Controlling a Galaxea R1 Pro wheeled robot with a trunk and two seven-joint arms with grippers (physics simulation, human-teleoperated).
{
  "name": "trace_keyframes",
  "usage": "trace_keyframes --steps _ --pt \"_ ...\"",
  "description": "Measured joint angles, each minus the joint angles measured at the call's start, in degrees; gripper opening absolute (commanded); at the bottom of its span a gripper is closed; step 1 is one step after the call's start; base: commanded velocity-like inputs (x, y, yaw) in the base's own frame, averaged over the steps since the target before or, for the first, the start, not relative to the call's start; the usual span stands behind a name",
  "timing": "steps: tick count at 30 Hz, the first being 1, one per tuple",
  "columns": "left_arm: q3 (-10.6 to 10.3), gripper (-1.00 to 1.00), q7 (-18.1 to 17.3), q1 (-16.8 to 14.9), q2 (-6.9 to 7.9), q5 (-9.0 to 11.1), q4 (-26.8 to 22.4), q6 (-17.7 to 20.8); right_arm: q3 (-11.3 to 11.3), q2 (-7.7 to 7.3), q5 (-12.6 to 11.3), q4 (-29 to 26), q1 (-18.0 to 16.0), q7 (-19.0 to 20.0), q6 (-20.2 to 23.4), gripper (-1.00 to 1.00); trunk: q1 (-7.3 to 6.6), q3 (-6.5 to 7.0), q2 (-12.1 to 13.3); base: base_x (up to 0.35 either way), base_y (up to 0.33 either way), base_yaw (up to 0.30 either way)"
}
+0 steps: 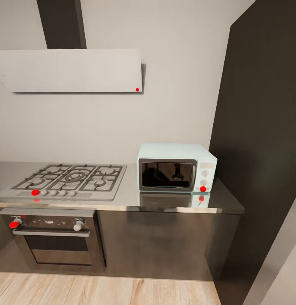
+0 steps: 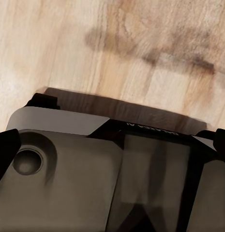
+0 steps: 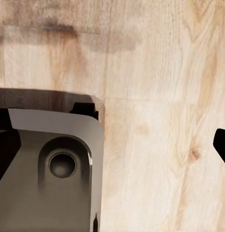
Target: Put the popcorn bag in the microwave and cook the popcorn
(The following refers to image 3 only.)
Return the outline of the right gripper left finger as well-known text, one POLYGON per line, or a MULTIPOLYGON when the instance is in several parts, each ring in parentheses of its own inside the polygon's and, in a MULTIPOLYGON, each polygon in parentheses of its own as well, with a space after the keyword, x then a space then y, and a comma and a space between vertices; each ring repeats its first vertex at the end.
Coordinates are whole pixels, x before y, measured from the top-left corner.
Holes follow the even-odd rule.
POLYGON ((20 148, 21 140, 17 129, 0 133, 0 181, 20 148))

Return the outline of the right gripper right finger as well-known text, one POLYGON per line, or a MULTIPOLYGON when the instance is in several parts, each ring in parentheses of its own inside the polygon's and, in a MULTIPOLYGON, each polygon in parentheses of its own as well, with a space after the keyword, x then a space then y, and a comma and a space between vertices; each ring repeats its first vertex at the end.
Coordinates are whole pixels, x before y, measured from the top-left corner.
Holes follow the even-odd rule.
POLYGON ((225 130, 220 128, 217 129, 214 136, 213 146, 225 162, 225 130))

